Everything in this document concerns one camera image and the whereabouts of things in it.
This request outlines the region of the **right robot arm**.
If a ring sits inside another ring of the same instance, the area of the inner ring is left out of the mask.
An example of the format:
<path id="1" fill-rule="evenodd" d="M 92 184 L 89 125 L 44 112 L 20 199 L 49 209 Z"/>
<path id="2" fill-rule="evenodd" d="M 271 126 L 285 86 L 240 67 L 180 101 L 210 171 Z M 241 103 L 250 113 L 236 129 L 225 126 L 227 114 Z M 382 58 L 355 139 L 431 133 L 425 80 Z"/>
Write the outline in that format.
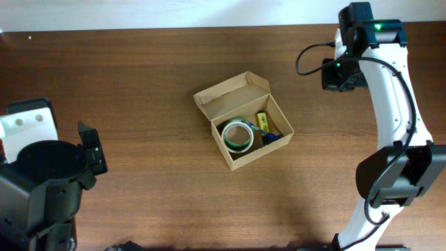
<path id="1" fill-rule="evenodd" d="M 445 167 L 445 147 L 433 142 L 417 108 L 407 45 L 401 21 L 375 19 L 367 2 L 339 12 L 335 54 L 323 62 L 322 86 L 369 89 L 378 149 L 357 166 L 360 199 L 331 250 L 374 250 L 391 220 L 423 196 Z"/>

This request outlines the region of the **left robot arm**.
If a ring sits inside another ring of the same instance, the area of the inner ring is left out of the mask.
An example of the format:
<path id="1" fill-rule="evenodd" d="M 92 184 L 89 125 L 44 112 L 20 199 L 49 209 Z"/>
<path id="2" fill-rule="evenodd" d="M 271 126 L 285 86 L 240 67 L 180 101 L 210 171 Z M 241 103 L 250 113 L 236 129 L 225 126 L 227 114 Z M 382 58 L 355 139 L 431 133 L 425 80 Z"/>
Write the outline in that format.
<path id="1" fill-rule="evenodd" d="M 1 249 L 75 250 L 82 193 L 107 172 L 98 131 L 61 141 L 48 98 L 11 103 L 1 117 Z"/>

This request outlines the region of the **black and white marker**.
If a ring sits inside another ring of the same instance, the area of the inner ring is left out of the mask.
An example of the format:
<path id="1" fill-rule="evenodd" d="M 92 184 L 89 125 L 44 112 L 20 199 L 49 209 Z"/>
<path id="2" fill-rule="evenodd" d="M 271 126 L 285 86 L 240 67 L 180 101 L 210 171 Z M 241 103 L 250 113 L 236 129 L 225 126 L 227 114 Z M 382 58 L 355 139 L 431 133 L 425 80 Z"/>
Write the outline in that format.
<path id="1" fill-rule="evenodd" d="M 271 144 L 278 139 L 280 139 L 280 136 L 277 135 L 262 135 L 262 142 L 264 145 Z"/>

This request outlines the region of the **blue pen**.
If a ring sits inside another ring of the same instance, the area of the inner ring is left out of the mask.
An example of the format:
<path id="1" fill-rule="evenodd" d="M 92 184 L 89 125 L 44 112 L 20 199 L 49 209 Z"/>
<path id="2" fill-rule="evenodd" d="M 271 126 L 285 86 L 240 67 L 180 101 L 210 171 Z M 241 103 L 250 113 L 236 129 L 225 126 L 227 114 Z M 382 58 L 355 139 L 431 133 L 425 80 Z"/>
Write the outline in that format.
<path id="1" fill-rule="evenodd" d="M 242 122 L 244 124 L 247 124 L 250 128 L 253 128 L 253 129 L 259 131 L 260 133 L 264 134 L 266 137 L 270 138 L 273 141 L 276 141 L 281 138 L 279 135 L 274 135 L 271 132 L 267 132 L 266 130 L 263 130 L 263 129 L 257 127 L 256 125 L 254 125 L 253 123 L 251 123 L 249 121 L 242 120 Z"/>

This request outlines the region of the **brown cardboard box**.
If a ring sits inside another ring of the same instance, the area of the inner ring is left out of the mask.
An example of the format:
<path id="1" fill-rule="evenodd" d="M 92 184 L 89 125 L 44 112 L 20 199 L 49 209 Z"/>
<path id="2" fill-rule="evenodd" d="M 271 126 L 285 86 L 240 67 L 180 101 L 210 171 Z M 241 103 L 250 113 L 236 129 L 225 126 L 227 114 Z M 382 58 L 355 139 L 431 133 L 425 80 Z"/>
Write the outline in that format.
<path id="1" fill-rule="evenodd" d="M 193 98 L 210 121 L 212 135 L 232 171 L 285 146 L 294 134 L 291 124 L 271 94 L 269 81 L 250 71 L 195 93 Z M 280 138 L 264 144 L 261 133 L 254 130 L 248 149 L 243 153 L 234 153 L 223 138 L 225 125 L 237 118 L 257 126 L 259 112 L 266 113 L 268 130 Z"/>

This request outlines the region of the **yellow highlighter marker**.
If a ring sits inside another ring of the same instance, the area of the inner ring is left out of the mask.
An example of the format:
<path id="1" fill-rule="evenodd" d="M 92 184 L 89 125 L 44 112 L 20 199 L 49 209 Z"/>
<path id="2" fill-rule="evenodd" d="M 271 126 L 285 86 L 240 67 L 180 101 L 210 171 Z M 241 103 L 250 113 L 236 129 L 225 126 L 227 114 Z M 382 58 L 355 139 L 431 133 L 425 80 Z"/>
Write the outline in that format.
<path id="1" fill-rule="evenodd" d="M 266 113 L 263 111 L 260 111 L 256 114 L 256 116 L 257 116 L 259 128 L 262 129 L 263 131 L 270 132 Z"/>

